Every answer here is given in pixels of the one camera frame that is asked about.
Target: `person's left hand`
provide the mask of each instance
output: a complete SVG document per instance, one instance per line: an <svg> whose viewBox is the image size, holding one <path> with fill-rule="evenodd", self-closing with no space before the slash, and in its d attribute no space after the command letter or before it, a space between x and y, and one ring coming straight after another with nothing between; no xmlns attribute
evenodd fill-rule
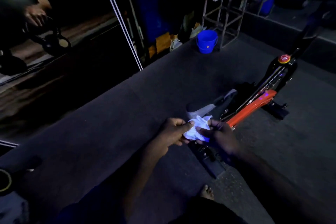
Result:
<svg viewBox="0 0 336 224"><path fill-rule="evenodd" d="M193 121L185 122L179 118L169 118L162 125L162 130L157 137L151 141L150 146L163 156L167 153L169 146L173 144L181 146L182 142L189 142L183 137L183 133L191 129L193 125Z"/></svg>

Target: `red emergency stop button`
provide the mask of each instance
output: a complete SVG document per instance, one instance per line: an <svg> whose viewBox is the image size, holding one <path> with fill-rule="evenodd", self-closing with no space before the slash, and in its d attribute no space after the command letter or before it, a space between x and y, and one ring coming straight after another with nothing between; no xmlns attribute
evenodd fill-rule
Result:
<svg viewBox="0 0 336 224"><path fill-rule="evenodd" d="M291 56L288 55L288 54L281 55L281 56L278 58L278 61L279 61L279 63L281 63L281 64L286 64L286 63L288 63L290 60L291 60Z"/></svg>

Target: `person's right hand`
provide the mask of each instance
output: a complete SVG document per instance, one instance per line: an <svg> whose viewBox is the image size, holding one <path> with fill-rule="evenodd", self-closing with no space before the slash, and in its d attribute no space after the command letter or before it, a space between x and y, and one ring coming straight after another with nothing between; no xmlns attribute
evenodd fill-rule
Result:
<svg viewBox="0 0 336 224"><path fill-rule="evenodd" d="M210 139L209 143L207 143L209 146L221 148L227 156L227 159L224 160L227 161L228 164L231 164L231 158L236 157L241 150L232 129L226 122L218 120L209 120L208 125L210 130L199 127L197 127L196 130L201 135ZM197 143L206 144L206 142L200 140L197 140Z"/></svg>
<svg viewBox="0 0 336 224"><path fill-rule="evenodd" d="M47 14L38 5L27 6L24 15L36 27L42 27L47 20Z"/></svg>

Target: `orange bike frame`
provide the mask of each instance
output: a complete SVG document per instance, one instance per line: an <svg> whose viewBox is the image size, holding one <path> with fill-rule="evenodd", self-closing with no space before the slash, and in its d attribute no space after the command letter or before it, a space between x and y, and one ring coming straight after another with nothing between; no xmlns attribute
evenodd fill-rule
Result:
<svg viewBox="0 0 336 224"><path fill-rule="evenodd" d="M232 128L236 126L239 122L244 120L247 116L249 116L252 112L257 110L258 108L268 104L274 96L277 94L274 90L267 90L264 94L254 100L252 103L249 103L245 106L241 111L239 111L235 116L227 121L227 124Z"/></svg>

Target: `dark pants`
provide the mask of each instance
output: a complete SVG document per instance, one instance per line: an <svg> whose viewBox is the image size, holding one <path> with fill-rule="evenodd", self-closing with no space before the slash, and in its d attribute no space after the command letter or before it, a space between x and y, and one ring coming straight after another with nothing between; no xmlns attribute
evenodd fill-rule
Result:
<svg viewBox="0 0 336 224"><path fill-rule="evenodd" d="M203 197L193 197L188 203L185 214L169 224L247 224L225 205Z"/></svg>

